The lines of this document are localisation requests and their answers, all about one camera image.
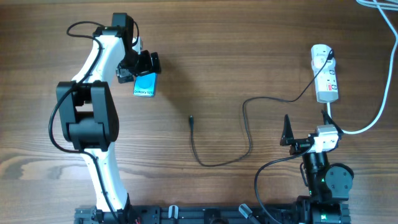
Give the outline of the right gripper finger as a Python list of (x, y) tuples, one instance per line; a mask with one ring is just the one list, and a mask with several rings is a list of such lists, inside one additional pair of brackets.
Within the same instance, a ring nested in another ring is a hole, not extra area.
[(344, 135), (343, 130), (332, 120), (327, 111), (322, 110), (321, 113), (323, 115), (324, 125), (333, 125), (336, 128), (338, 135)]
[(281, 146), (289, 146), (292, 145), (295, 141), (294, 134), (292, 131), (291, 123), (289, 116), (286, 114), (284, 116), (284, 128), (282, 131), (280, 145)]

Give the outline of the blue screen Galaxy smartphone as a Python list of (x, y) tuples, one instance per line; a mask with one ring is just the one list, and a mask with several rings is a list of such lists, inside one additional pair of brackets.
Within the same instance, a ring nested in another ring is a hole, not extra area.
[(140, 97), (154, 97), (156, 81), (156, 73), (150, 73), (148, 75), (137, 77), (134, 84), (133, 95)]

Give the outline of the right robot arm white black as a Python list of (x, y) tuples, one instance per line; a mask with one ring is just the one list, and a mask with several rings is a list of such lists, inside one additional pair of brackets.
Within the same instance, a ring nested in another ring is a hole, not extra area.
[[(349, 192), (353, 186), (353, 170), (342, 164), (330, 164), (327, 154), (338, 148), (342, 129), (326, 111), (322, 111), (324, 124), (317, 126), (306, 138), (295, 138), (288, 115), (280, 145), (290, 147), (290, 156), (264, 164), (255, 174), (254, 192), (262, 208), (266, 223), (350, 223)], [(308, 187), (309, 196), (299, 196), (289, 205), (265, 205), (259, 195), (258, 177), (273, 164), (301, 157), (300, 173)]]

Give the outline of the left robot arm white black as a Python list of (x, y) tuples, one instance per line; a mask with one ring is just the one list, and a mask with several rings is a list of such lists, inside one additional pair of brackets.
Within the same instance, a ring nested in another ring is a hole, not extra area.
[(115, 143), (119, 118), (110, 90), (113, 77), (133, 82), (161, 72), (159, 56), (142, 49), (137, 22), (115, 12), (110, 26), (96, 23), (89, 39), (93, 48), (81, 70), (56, 87), (57, 103), (50, 115), (52, 144), (85, 160), (96, 192), (96, 205), (76, 223), (140, 223), (119, 175)]

